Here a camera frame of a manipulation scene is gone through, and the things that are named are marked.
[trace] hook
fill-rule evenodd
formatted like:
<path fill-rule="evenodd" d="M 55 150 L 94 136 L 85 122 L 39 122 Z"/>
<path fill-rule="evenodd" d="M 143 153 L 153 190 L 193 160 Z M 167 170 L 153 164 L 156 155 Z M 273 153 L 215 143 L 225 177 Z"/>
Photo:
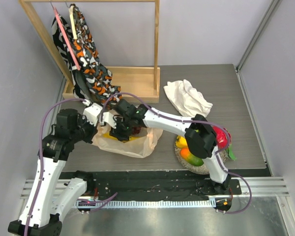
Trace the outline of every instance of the hook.
<path fill-rule="evenodd" d="M 65 4 L 67 5 L 67 7 L 70 8 L 70 7 L 68 6 L 67 0 L 64 0 L 64 2 L 65 2 Z"/>

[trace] white wall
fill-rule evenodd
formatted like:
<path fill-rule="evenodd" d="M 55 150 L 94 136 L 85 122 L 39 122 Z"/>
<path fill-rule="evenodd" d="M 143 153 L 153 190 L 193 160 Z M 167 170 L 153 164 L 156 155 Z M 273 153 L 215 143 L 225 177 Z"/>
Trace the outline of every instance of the white wall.
<path fill-rule="evenodd" d="M 295 206 L 295 0 L 283 0 L 242 70 L 271 169 Z"/>
<path fill-rule="evenodd" d="M 0 236 L 34 176 L 38 129 L 61 77 L 18 1 L 0 1 Z"/>
<path fill-rule="evenodd" d="M 238 64 L 270 2 L 160 0 L 159 65 Z M 68 19 L 65 4 L 54 5 Z M 86 18 L 104 64 L 153 64 L 153 3 L 77 6 Z"/>

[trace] wooden rack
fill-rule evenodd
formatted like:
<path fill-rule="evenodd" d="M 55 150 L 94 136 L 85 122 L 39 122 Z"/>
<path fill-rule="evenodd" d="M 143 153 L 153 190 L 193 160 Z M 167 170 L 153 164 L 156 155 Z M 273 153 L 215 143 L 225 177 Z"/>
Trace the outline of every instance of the wooden rack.
<path fill-rule="evenodd" d="M 71 73 L 64 63 L 60 53 L 54 45 L 48 31 L 32 6 L 32 2 L 154 2 L 155 3 L 155 28 L 154 28 L 154 67 L 122 67 L 107 66 L 113 73 L 113 85 L 121 86 L 121 91 L 130 92 L 142 98 L 145 102 L 158 102 L 160 68 L 157 66 L 158 57 L 158 22 L 160 0 L 19 0 L 20 5 L 34 25 L 36 31 L 56 61 L 60 70 L 67 79 L 63 97 L 73 97 L 73 82 Z M 130 96 L 123 96 L 128 101 L 135 101 Z"/>

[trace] shelf base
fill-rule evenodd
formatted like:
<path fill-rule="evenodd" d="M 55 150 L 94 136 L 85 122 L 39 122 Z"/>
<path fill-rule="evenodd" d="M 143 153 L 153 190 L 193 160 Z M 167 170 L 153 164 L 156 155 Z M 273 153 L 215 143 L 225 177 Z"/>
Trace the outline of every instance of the shelf base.
<path fill-rule="evenodd" d="M 113 73 L 113 85 L 121 86 L 122 92 L 129 92 L 137 95 L 147 103 L 157 103 L 159 101 L 159 80 L 160 68 L 157 68 L 156 82 L 154 81 L 154 67 L 123 67 L 107 66 Z M 74 98 L 73 86 L 66 82 L 64 99 Z M 123 98 L 128 102 L 137 102 L 138 100 L 129 95 Z"/>

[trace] gray table surface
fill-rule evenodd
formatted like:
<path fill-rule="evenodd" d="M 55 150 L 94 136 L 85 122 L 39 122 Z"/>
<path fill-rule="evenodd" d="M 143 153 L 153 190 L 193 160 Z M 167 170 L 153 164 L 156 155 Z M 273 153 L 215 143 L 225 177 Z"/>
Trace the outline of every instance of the gray table surface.
<path fill-rule="evenodd" d="M 209 121 L 228 129 L 236 161 L 228 161 L 229 169 L 265 168 L 265 162 L 242 95 L 233 65 L 173 65 L 161 66 L 160 100 L 153 107 L 179 115 L 167 99 L 163 87 L 168 81 L 186 79 L 213 103 Z M 82 104 L 71 102 L 62 108 L 83 111 Z M 126 170 L 182 170 L 174 154 L 175 134 L 163 132 L 154 152 L 146 158 L 133 158 L 100 150 L 79 142 L 70 154 L 65 172 L 126 171 Z"/>

